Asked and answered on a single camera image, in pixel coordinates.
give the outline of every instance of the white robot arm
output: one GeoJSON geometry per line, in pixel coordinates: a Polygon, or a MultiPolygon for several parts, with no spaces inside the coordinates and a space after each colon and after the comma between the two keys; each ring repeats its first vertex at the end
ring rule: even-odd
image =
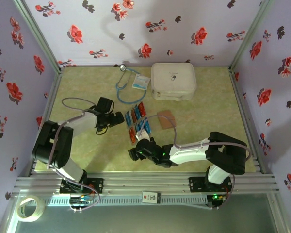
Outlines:
{"type": "Polygon", "coordinates": [[[246,146],[240,140],[219,132],[211,132],[209,138],[202,141],[176,146],[174,144],[158,146],[145,130],[136,135],[138,143],[129,150],[132,160],[150,159],[163,167],[177,166],[191,161],[207,160],[214,163],[207,170],[206,181],[221,185],[230,174],[242,175],[245,171],[246,150],[237,146],[209,146],[209,142],[230,142],[246,146]]]}
{"type": "MultiPolygon", "coordinates": [[[[73,137],[80,133],[96,128],[96,134],[102,135],[108,127],[124,122],[123,115],[120,112],[112,113],[110,111],[114,102],[110,99],[100,97],[98,104],[84,110],[82,117],[73,121],[68,121],[58,134],[55,151],[51,159],[51,166],[58,170],[62,175],[72,181],[83,183],[87,179],[86,171],[81,169],[71,158],[71,144],[73,137]]],[[[61,123],[53,121],[44,122],[32,154],[35,159],[47,164],[50,159],[53,140],[61,123]]]]}

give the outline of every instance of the white first aid box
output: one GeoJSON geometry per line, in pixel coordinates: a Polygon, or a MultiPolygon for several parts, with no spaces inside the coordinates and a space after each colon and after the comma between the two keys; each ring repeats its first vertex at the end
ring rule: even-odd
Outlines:
{"type": "Polygon", "coordinates": [[[194,67],[191,63],[155,63],[151,87],[156,100],[189,100],[197,89],[194,67]]]}

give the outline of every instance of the label sticker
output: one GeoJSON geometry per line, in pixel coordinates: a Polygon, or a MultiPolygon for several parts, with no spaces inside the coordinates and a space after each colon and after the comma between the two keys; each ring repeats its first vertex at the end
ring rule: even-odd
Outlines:
{"type": "Polygon", "coordinates": [[[142,192],[142,202],[151,204],[160,204],[161,194],[155,192],[142,192]]]}

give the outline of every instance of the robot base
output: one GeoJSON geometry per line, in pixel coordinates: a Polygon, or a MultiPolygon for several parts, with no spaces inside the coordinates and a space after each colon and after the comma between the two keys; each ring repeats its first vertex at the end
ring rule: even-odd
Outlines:
{"type": "MultiPolygon", "coordinates": [[[[92,186],[98,193],[102,193],[103,189],[103,179],[102,178],[87,178],[87,185],[92,186]]],[[[83,188],[78,185],[69,183],[67,180],[62,180],[60,189],[60,194],[90,194],[92,190],[88,188],[83,188]]]]}

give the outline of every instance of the purple wall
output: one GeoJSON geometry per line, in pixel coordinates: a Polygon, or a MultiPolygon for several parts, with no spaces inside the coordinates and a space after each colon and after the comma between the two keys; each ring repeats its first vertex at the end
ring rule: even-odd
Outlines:
{"type": "Polygon", "coordinates": [[[228,66],[262,0],[25,0],[61,66],[228,66]]]}
{"type": "Polygon", "coordinates": [[[0,1],[0,223],[30,160],[54,76],[14,3],[0,1]]]}
{"type": "Polygon", "coordinates": [[[291,0],[272,4],[234,71],[291,219],[291,0]]]}

